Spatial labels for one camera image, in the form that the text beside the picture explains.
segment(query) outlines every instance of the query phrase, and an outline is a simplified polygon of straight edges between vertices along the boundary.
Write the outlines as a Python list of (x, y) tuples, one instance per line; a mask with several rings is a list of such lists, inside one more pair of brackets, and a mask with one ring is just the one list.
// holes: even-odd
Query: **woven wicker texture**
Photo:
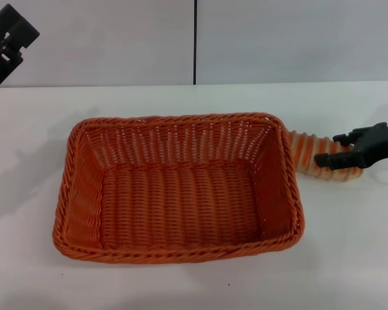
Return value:
[(53, 230), (68, 257), (204, 262), (280, 251), (303, 229), (288, 132), (271, 115), (88, 119), (72, 130)]
[(347, 152), (351, 150), (350, 147), (343, 147), (339, 142), (333, 142), (329, 138), (318, 138), (314, 134), (308, 136), (307, 134), (298, 134), (296, 131), (292, 131), (289, 132), (288, 136), (292, 145), (296, 171), (319, 179), (334, 181), (349, 181), (362, 175), (363, 169), (358, 167), (331, 170), (329, 167), (320, 168), (316, 165), (316, 154)]

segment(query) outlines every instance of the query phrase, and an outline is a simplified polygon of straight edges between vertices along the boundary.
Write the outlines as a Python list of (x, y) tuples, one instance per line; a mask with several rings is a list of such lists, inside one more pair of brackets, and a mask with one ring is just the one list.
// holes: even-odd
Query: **wicker basket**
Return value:
[(271, 115), (96, 118), (70, 134), (53, 230), (70, 258), (205, 262), (289, 248), (303, 228)]

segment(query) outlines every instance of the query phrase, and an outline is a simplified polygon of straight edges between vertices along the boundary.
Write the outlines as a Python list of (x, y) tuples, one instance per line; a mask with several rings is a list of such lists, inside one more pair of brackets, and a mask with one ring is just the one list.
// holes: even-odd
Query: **flexible hose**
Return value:
[(359, 178), (363, 169), (357, 167), (331, 170), (329, 167), (320, 168), (314, 159), (316, 154), (347, 152), (350, 147), (343, 147), (339, 142), (329, 138), (318, 138), (316, 135), (308, 136), (306, 133), (298, 134), (289, 132), (289, 141), (292, 145), (296, 171), (315, 176), (324, 180), (348, 181)]

